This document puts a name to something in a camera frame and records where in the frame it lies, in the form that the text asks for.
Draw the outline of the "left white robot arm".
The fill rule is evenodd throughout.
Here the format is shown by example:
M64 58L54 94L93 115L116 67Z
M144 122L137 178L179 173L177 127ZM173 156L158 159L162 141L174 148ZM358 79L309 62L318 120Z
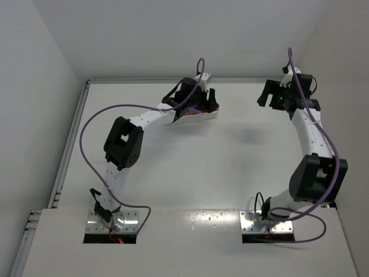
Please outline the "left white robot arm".
M119 200L115 190L125 183L129 170L138 162L144 137L162 126L190 119L203 121L217 116L220 105L216 91L208 86L208 74L185 77L154 107L141 106L144 113L131 118L115 119L103 145L106 173L92 171L101 180L104 191L91 189L95 200L94 212L111 223L121 207L129 207Z

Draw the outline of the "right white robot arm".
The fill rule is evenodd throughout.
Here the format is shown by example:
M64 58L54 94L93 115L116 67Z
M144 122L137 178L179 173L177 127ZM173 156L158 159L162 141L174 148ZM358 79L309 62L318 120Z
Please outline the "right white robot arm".
M288 113L302 149L302 160L290 177L288 189L263 203L263 220L284 220L301 208L333 203L348 171L347 161L336 158L337 150L321 132L321 107L311 98L314 79L299 73L297 80L292 75L285 81L267 80L257 100L261 107L269 105Z

